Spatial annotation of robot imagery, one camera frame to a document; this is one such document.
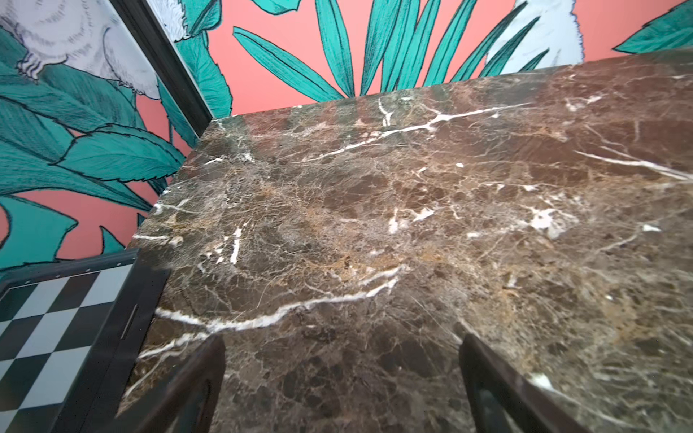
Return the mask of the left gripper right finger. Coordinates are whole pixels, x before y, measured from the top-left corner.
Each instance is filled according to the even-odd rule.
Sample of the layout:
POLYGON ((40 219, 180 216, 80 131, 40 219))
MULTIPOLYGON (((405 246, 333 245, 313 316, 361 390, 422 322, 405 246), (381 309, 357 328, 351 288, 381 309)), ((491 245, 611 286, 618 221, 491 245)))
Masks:
POLYGON ((465 335, 458 362, 478 432, 586 431, 477 336, 465 335))

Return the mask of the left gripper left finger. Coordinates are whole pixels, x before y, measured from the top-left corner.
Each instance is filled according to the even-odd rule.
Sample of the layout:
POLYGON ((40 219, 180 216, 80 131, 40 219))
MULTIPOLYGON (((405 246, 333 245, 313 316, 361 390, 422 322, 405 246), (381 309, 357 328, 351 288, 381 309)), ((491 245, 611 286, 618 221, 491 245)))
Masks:
POLYGON ((223 338, 207 338, 102 432, 208 432, 226 368, 223 338))

